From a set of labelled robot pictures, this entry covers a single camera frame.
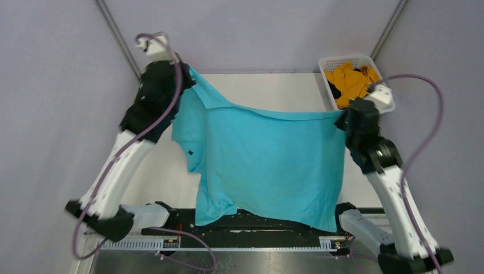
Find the turquoise t-shirt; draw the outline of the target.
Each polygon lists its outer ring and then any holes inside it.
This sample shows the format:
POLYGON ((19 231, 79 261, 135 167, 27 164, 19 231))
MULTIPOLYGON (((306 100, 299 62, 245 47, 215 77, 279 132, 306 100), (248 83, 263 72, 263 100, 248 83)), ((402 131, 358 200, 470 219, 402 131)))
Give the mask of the turquoise t-shirt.
POLYGON ((339 111, 276 112, 230 102, 195 69, 171 138, 200 174, 195 223, 244 209, 254 215, 336 232, 345 135, 339 111))

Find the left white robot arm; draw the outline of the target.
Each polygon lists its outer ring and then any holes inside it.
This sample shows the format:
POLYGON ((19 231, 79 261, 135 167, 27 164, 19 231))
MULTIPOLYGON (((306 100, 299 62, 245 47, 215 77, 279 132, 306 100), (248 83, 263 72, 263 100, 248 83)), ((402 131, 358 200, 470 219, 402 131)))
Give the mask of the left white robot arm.
POLYGON ((113 242, 130 232, 156 227, 169 235, 177 227, 176 217, 161 202, 146 205, 122 205, 121 199, 143 159, 159 141, 178 113, 176 102, 168 114, 175 95, 175 66, 169 61, 150 63, 141 75, 134 103, 127 109, 119 126, 112 152, 98 175, 103 182, 92 185, 79 200, 70 200, 65 210, 88 227, 113 242))

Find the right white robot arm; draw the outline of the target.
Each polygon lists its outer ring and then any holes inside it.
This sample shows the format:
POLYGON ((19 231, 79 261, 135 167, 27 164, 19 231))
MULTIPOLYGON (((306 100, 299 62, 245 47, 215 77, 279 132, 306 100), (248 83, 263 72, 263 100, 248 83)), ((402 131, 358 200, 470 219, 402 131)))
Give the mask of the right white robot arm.
POLYGON ((373 102, 357 98, 335 125, 345 133, 350 155, 375 190, 392 231, 384 231, 349 203, 337 206, 337 213, 327 220, 328 230, 359 239, 376 256, 382 273, 439 271, 453 262, 453 254, 425 227, 402 176, 398 150, 380 134, 379 118, 373 102))

